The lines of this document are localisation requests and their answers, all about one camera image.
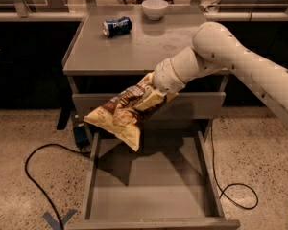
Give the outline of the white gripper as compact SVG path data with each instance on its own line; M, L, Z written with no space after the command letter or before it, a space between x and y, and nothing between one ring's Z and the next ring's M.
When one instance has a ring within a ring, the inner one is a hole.
M145 111L161 104L166 93L176 94L193 79L211 75L220 69L220 66L200 57L191 47L186 47L157 65L152 78L156 89L149 89L133 107Z

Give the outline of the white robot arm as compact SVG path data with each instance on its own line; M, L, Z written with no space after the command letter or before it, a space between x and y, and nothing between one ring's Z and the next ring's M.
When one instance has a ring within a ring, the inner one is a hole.
M243 46L222 24L205 22L193 45L163 60L144 79L146 93L134 105L140 111L160 104L196 78L227 69L288 126L288 69Z

